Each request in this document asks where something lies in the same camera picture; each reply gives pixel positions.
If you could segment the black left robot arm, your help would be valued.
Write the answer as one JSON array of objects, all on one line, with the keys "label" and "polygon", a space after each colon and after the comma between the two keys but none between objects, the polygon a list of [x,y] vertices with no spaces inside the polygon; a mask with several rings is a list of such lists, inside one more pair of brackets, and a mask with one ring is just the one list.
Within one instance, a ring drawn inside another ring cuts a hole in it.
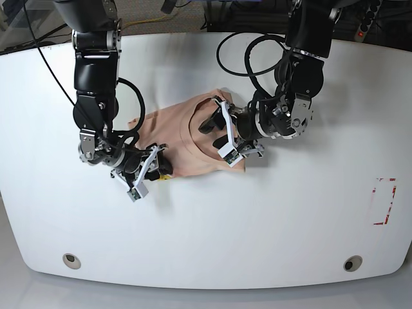
[{"label": "black left robot arm", "polygon": [[[219,107],[200,126],[200,132],[234,127],[234,132],[219,138],[214,146],[222,149],[227,142],[239,152],[254,147],[262,138],[301,136],[312,119],[312,99],[324,84],[324,60],[330,54],[341,8],[338,1],[294,1],[286,36],[263,33],[254,39],[245,50],[244,73],[231,71],[219,61],[225,72],[248,77],[255,93],[244,109]],[[278,43],[283,54],[272,67],[254,71],[250,63],[252,50],[265,41]]]}]

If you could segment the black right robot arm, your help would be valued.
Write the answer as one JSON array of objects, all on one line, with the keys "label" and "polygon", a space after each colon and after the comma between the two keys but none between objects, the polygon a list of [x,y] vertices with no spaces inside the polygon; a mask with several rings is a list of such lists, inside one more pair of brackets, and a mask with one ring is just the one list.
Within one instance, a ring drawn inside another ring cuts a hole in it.
[{"label": "black right robot arm", "polygon": [[141,92],[118,76],[122,20],[116,4],[114,1],[55,1],[54,5],[72,29],[77,96],[73,119],[80,129],[80,157],[90,165],[109,166],[131,183],[137,179],[151,150],[135,148],[142,118],[132,129],[117,131],[113,128],[119,110],[118,84],[135,92],[140,112],[145,114]]}]

